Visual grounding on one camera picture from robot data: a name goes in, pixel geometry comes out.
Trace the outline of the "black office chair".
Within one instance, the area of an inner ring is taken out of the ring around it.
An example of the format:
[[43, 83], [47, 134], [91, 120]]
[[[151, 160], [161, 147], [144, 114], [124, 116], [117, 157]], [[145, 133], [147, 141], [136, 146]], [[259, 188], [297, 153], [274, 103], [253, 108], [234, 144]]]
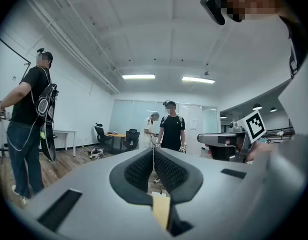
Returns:
[[136, 129], [130, 129], [126, 131], [126, 137], [123, 142], [124, 146], [126, 147], [126, 151], [132, 151], [137, 149], [139, 142], [139, 135], [140, 132], [138, 132]]
[[109, 142], [111, 141], [111, 137], [110, 137], [110, 136], [107, 136], [107, 135], [104, 133], [103, 124], [96, 123], [94, 128], [95, 128], [95, 130], [96, 130], [96, 133], [97, 133], [97, 140], [99, 141], [99, 143], [100, 143], [102, 146], [108, 145]]

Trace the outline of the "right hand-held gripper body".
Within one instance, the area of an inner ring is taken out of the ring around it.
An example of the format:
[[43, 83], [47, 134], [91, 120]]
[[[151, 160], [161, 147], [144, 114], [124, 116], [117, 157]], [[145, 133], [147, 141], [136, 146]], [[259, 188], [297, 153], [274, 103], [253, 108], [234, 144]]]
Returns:
[[252, 144], [266, 133], [258, 110], [238, 121], [232, 121], [227, 133], [226, 144], [208, 144], [211, 157], [219, 161], [246, 163]]

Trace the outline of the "white desk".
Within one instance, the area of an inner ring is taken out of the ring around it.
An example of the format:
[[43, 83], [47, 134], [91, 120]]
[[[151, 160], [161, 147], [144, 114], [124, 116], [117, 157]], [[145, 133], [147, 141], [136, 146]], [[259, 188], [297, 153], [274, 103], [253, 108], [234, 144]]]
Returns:
[[70, 129], [70, 130], [61, 130], [61, 129], [54, 129], [53, 130], [53, 133], [55, 135], [57, 134], [62, 134], [62, 135], [65, 135], [65, 146], [64, 146], [64, 150], [65, 151], [68, 151], [68, 148], [69, 148], [69, 145], [68, 145], [68, 136], [69, 135], [72, 135], [72, 156], [73, 157], [76, 157], [76, 133], [77, 133], [77, 130], [75, 129]]

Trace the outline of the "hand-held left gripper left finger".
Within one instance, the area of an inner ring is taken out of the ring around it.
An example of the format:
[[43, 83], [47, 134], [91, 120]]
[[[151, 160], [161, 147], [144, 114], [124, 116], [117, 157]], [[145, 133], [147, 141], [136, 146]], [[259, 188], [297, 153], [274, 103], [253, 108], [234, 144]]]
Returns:
[[127, 203], [152, 206], [148, 194], [148, 181], [153, 171], [153, 149], [148, 148], [117, 164], [110, 172], [113, 190]]

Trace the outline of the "white ceiling conduit pipes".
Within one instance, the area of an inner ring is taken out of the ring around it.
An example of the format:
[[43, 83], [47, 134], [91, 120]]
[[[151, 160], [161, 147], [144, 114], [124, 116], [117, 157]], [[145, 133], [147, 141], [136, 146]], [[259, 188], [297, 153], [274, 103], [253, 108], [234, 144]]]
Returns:
[[108, 80], [81, 52], [70, 37], [58, 26], [52, 16], [43, 8], [43, 6], [36, 0], [26, 0], [30, 7], [34, 10], [36, 15], [45, 24], [47, 29], [54, 35], [54, 37], [61, 43], [67, 52], [74, 57], [84, 68], [93, 74], [99, 81], [101, 81], [114, 94], [119, 94], [120, 91], [114, 84]]

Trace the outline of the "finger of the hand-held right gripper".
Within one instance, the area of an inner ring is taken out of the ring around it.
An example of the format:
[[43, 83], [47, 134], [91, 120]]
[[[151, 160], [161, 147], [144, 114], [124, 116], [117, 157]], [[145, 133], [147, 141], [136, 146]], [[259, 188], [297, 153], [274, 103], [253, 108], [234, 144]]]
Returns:
[[197, 136], [197, 141], [206, 145], [225, 145], [229, 139], [228, 133], [202, 133]]

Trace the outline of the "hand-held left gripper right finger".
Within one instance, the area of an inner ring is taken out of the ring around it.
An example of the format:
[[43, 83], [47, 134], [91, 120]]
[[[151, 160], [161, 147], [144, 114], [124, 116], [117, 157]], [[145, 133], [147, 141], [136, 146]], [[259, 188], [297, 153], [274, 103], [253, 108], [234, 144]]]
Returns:
[[198, 168], [162, 148], [154, 151], [154, 170], [173, 205], [192, 200], [203, 184], [203, 174]]

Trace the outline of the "ceiling light panel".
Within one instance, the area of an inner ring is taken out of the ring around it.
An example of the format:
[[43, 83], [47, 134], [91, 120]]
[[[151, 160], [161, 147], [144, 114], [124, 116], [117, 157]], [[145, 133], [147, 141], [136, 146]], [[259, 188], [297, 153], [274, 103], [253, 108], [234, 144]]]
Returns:
[[206, 83], [206, 84], [213, 84], [215, 82], [215, 80], [213, 79], [205, 79], [205, 78], [195, 78], [195, 77], [188, 77], [188, 76], [184, 76], [182, 78], [182, 81], [187, 81], [187, 82], [196, 82], [196, 83]]
[[153, 80], [153, 79], [155, 79], [155, 75], [154, 74], [127, 74], [127, 75], [123, 75], [122, 76], [124, 79], [126, 79], [126, 80]]

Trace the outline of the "wooden desk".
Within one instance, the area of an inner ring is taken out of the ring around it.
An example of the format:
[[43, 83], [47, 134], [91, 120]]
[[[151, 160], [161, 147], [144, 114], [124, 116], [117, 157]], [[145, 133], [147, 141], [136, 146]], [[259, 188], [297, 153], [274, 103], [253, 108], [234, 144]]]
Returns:
[[[111, 138], [111, 141], [110, 141], [110, 153], [112, 155], [122, 153], [122, 146], [123, 146], [123, 142], [124, 142], [124, 140], [126, 138], [126, 134], [125, 133], [105, 132], [105, 135]], [[118, 150], [116, 150], [114, 148], [115, 139], [120, 139], [119, 149]]]

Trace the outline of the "person's right forearm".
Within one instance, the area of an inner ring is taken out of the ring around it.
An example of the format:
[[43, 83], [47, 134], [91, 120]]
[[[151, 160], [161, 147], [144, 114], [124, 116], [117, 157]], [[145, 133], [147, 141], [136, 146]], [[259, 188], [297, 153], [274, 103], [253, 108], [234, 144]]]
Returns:
[[276, 148], [275, 144], [264, 143], [259, 140], [252, 144], [252, 147], [247, 155], [247, 162], [253, 161], [257, 155], [262, 153], [271, 152]]

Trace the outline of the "person's black shirt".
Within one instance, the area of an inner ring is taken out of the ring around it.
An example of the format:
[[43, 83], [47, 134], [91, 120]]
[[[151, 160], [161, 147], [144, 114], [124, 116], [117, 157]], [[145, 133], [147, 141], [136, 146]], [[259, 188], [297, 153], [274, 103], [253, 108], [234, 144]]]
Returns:
[[291, 78], [300, 71], [308, 55], [308, 0], [282, 0], [285, 12], [279, 14], [291, 40], [289, 69]]

